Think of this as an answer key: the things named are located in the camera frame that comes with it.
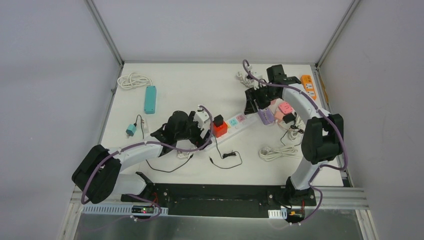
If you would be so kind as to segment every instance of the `tabletop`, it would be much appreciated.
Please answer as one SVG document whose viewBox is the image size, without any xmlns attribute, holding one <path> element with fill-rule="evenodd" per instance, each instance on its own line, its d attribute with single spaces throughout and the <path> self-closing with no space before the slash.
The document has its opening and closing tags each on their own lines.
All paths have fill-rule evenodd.
<svg viewBox="0 0 424 240">
<path fill-rule="evenodd" d="M 253 71 L 262 74 L 267 79 L 266 69 L 275 64 L 252 64 Z M 310 75 L 317 89 L 310 65 L 283 65 L 287 76 Z M 243 71 L 241 64 L 230 63 L 125 63 L 122 75 L 136 72 L 152 79 L 156 86 L 156 112 L 144 113 L 146 87 L 131 90 L 116 90 L 106 127 L 101 140 L 105 148 L 122 147 L 143 140 L 140 129 L 134 136 L 127 137 L 126 129 L 133 124 L 140 114 L 147 121 L 149 133 L 159 129 L 174 111 L 180 110 L 187 114 L 195 111 L 198 105 L 204 105 L 215 117 L 222 115 L 227 120 L 242 113 L 246 105 L 245 90 L 236 73 Z M 318 94 L 316 103 L 321 106 Z M 271 105 L 273 111 L 277 104 Z M 292 175 L 302 159 L 299 148 L 297 157 L 281 157 L 271 162 L 259 158 L 261 148 L 269 146 L 281 148 L 280 138 L 285 131 L 276 124 L 263 125 L 259 120 L 236 136 L 221 143 L 218 147 L 221 153 L 238 151 L 242 158 L 242 165 L 232 169 L 220 169 L 214 166 L 209 157 L 218 166 L 227 168 L 240 163 L 240 159 L 231 156 L 221 159 L 216 148 L 194 153 L 193 158 L 180 169 L 165 173 L 152 170 L 146 161 L 136 164 L 123 171 L 125 174 L 143 172 L 154 183 L 170 184 L 223 184 L 223 185 L 285 185 L 287 178 Z M 285 144 L 296 145 L 300 137 L 291 142 L 283 138 Z M 192 149 L 188 141 L 179 141 L 177 147 Z M 153 168 L 170 171 L 186 159 L 177 158 L 175 150 L 159 158 L 150 159 Z M 337 161 L 330 162 L 337 166 Z M 340 172 L 330 168 L 323 168 L 315 178 L 315 186 L 343 186 Z"/>
</svg>

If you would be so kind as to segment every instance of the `white power strip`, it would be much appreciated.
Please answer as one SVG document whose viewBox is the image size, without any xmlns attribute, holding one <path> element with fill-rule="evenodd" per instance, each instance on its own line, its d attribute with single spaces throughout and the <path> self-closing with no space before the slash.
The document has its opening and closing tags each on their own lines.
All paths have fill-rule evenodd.
<svg viewBox="0 0 424 240">
<path fill-rule="evenodd" d="M 244 115 L 243 113 L 239 113 L 230 119 L 226 120 L 226 124 L 228 125 L 228 130 L 226 134 L 217 137 L 216 140 L 219 144 L 222 144 L 226 140 L 232 138 L 233 136 L 237 135 L 241 131 L 245 130 L 247 127 L 252 125 L 253 123 L 258 121 L 258 115 L 257 114 L 250 114 L 249 116 Z M 212 137 L 212 143 L 209 144 L 207 147 L 204 148 L 205 151 L 208 151 L 212 148 L 215 148 L 217 143 L 215 142 L 215 138 Z"/>
</svg>

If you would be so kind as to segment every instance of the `white wall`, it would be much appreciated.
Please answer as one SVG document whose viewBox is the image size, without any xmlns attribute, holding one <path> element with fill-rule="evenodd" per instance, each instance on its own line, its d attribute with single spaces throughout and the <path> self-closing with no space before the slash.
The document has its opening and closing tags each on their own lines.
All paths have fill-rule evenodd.
<svg viewBox="0 0 424 240">
<path fill-rule="evenodd" d="M 1 1 L 0 35 L 0 239 L 56 239 L 119 68 L 82 0 Z"/>
<path fill-rule="evenodd" d="M 352 0 L 95 0 L 125 61 L 316 63 Z"/>
<path fill-rule="evenodd" d="M 423 238 L 423 10 L 362 1 L 321 69 L 382 240 Z"/>
</svg>

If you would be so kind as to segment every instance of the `pink block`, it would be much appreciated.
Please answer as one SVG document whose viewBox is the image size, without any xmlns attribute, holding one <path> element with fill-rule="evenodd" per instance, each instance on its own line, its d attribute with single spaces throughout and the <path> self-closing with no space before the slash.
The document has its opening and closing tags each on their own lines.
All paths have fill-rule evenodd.
<svg viewBox="0 0 424 240">
<path fill-rule="evenodd" d="M 274 118 L 277 119 L 277 122 L 281 122 L 283 120 L 284 113 L 279 111 L 278 109 L 275 111 Z"/>
<path fill-rule="evenodd" d="M 284 114 L 290 114 L 293 112 L 293 108 L 292 106 L 290 106 L 290 104 L 288 102 L 283 102 L 278 106 L 278 109 Z"/>
</svg>

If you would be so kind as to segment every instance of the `purple power strip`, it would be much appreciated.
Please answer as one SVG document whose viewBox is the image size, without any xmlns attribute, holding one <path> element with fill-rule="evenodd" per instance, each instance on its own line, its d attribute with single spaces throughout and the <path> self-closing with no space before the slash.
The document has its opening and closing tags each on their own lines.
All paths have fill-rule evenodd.
<svg viewBox="0 0 424 240">
<path fill-rule="evenodd" d="M 264 110 L 259 109 L 257 114 L 259 114 L 259 117 L 264 125 L 272 124 L 275 121 L 274 114 L 268 107 Z"/>
</svg>

